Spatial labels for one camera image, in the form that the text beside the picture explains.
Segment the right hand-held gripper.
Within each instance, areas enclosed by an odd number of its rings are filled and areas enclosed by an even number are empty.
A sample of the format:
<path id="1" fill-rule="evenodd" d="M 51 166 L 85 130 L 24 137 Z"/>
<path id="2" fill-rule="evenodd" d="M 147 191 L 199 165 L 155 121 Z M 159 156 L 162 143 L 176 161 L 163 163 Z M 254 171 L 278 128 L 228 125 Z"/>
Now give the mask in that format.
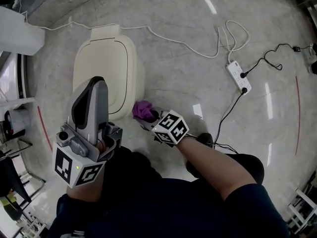
<path id="1" fill-rule="evenodd" d="M 142 129 L 151 131 L 161 143 L 172 147 L 177 145 L 189 132 L 184 118 L 173 110 L 152 108 L 151 114 L 157 119 L 156 121 L 148 122 L 143 119 L 136 119 L 136 121 Z"/>

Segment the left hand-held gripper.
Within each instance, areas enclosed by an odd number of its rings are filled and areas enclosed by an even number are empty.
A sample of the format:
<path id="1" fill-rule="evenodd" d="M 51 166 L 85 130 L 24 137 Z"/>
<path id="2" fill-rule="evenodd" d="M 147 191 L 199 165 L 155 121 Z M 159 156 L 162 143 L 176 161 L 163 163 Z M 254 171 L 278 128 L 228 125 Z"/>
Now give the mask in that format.
<path id="1" fill-rule="evenodd" d="M 53 169 L 67 186 L 76 188 L 95 181 L 121 147 L 123 130 L 108 123 L 108 88 L 102 77 L 81 83 L 69 99 L 68 111 L 68 124 L 83 137 L 66 123 L 61 127 L 53 142 Z M 102 150 L 97 142 L 105 144 Z"/>

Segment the purple cloth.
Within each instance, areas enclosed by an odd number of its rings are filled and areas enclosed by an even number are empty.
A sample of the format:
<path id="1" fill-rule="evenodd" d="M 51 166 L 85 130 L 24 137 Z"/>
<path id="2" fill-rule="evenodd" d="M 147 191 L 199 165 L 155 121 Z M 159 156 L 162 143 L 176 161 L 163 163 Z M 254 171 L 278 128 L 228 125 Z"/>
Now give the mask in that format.
<path id="1" fill-rule="evenodd" d="M 133 118 L 139 118 L 146 121 L 153 121 L 155 117 L 151 113 L 152 107 L 152 103 L 146 100 L 135 102 L 134 107 L 132 109 Z"/>

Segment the cream lidded trash bin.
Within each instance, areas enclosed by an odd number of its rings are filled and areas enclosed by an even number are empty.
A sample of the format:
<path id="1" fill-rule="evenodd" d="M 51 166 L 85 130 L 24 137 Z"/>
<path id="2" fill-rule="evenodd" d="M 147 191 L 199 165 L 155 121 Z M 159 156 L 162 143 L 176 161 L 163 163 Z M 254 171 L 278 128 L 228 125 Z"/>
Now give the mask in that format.
<path id="1" fill-rule="evenodd" d="M 94 76 L 108 87 L 110 121 L 130 115 L 135 102 L 144 97 L 145 69 L 134 43 L 120 33 L 120 25 L 92 29 L 90 39 L 79 48 L 73 72 L 73 88 Z"/>

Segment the person's left forearm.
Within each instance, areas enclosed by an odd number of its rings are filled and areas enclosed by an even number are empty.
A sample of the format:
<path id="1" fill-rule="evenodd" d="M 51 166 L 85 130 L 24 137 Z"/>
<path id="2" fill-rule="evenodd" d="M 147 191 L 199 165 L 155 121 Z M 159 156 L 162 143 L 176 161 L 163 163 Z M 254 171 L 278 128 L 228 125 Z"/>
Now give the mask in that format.
<path id="1" fill-rule="evenodd" d="M 85 202 L 98 202 L 102 195 L 104 172 L 105 168 L 103 167 L 94 182 L 76 188 L 68 187 L 66 194 L 73 199 Z"/>

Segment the person's right forearm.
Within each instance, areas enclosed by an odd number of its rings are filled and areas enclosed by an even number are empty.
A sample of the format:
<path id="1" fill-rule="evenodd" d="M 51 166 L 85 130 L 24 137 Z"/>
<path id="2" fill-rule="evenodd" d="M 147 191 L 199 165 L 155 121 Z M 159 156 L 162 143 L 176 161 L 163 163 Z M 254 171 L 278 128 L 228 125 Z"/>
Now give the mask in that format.
<path id="1" fill-rule="evenodd" d="M 191 137 L 183 138 L 176 147 L 223 200 L 238 188 L 256 183 L 237 161 Z"/>

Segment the red floor tape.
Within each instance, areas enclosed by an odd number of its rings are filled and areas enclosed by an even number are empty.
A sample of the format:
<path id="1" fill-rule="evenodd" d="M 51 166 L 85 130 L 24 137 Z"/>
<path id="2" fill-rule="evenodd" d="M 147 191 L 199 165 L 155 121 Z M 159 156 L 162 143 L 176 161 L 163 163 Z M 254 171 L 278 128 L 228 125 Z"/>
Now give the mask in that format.
<path id="1" fill-rule="evenodd" d="M 45 127 L 45 124 L 44 124 L 44 121 L 43 121 L 43 117 L 42 117 L 42 113 L 41 113 L 41 110 L 40 110 L 39 106 L 37 106 L 37 111 L 38 111 L 38 115 L 39 115 L 39 118 L 40 118 L 40 122 L 41 122 L 41 125 L 42 125 L 42 129 L 43 129 L 45 138 L 47 140 L 47 143 L 48 143 L 48 146 L 50 148 L 50 151 L 52 152 L 53 151 L 53 147 L 52 147 L 52 144 L 50 142 L 49 136 L 47 134 L 47 130 L 46 130 L 46 127 Z"/>

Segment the person's left leg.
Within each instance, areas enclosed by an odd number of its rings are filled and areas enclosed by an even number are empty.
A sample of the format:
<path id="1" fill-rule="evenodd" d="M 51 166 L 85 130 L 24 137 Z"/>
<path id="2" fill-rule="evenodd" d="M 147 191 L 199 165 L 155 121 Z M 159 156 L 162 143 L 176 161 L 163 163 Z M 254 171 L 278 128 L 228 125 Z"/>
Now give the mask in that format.
<path id="1" fill-rule="evenodd" d="M 106 184 L 138 184 L 161 178 L 145 155 L 125 147 L 117 149 L 105 164 Z"/>

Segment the person's leg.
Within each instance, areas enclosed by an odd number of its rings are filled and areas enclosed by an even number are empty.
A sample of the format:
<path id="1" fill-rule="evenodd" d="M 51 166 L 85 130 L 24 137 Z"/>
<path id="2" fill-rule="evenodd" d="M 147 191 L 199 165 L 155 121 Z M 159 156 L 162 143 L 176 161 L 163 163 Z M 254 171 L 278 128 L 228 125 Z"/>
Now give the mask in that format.
<path id="1" fill-rule="evenodd" d="M 117 149 L 105 164 L 106 184 L 138 184 L 161 178 L 145 155 L 125 147 Z"/>
<path id="2" fill-rule="evenodd" d="M 264 180 L 264 166 L 259 158 L 247 154 L 226 154 L 234 159 L 241 166 L 243 166 L 250 175 L 254 178 L 256 183 L 262 184 Z"/>

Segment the white shelving rack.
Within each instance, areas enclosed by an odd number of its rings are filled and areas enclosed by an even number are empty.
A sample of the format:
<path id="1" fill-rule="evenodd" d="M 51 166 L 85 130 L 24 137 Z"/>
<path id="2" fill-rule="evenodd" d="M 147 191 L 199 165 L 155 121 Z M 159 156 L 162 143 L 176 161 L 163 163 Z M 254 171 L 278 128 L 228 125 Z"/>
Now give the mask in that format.
<path id="1" fill-rule="evenodd" d="M 33 102 L 27 80 L 27 58 L 17 53 L 0 55 L 0 108 Z"/>

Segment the person's navy shirt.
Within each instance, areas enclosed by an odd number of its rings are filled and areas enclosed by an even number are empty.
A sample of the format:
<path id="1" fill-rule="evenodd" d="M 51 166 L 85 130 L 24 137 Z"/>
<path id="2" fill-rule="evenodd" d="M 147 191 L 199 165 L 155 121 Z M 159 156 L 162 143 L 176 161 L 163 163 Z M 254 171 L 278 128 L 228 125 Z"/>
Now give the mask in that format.
<path id="1" fill-rule="evenodd" d="M 162 178 L 121 201 L 57 203 L 48 238 L 289 238 L 266 189 L 248 184 L 226 199 L 209 185 Z"/>

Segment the white power strip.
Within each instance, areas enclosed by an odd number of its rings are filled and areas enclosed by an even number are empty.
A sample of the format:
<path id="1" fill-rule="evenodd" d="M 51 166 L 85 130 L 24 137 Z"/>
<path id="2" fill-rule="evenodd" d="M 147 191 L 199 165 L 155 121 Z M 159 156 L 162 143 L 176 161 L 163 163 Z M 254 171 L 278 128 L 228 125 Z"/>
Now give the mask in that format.
<path id="1" fill-rule="evenodd" d="M 233 61 L 226 66 L 226 70 L 231 76 L 240 93 L 243 95 L 248 94 L 251 91 L 251 85 L 244 75 L 244 72 L 237 61 Z"/>

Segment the white pillar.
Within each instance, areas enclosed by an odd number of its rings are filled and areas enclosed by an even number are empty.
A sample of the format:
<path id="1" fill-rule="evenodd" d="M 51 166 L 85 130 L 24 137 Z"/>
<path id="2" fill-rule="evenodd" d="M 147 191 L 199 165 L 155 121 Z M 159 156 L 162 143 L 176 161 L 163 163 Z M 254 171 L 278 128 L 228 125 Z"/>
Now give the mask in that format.
<path id="1" fill-rule="evenodd" d="M 24 21 L 24 15 L 0 6 L 0 51 L 27 56 L 45 44 L 45 31 Z"/>

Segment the person's right leg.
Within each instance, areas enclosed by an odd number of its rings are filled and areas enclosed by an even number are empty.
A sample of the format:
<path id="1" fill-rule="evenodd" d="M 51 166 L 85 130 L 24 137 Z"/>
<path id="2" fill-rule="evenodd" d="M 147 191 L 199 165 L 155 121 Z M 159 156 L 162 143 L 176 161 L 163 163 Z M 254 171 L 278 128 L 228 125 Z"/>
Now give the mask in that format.
<path id="1" fill-rule="evenodd" d="M 264 166 L 259 158 L 247 154 L 226 154 L 234 159 L 241 166 L 243 166 L 250 175 L 254 178 L 256 183 L 262 184 L 264 180 Z"/>

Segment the white metal frame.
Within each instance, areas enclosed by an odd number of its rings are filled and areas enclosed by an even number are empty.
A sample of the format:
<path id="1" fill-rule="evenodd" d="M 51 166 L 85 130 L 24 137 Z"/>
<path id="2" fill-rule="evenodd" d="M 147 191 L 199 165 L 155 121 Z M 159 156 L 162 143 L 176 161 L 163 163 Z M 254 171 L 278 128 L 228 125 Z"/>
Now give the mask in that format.
<path id="1" fill-rule="evenodd" d="M 295 198 L 288 205 L 291 217 L 287 222 L 293 237 L 317 237 L 317 188 L 295 190 Z"/>

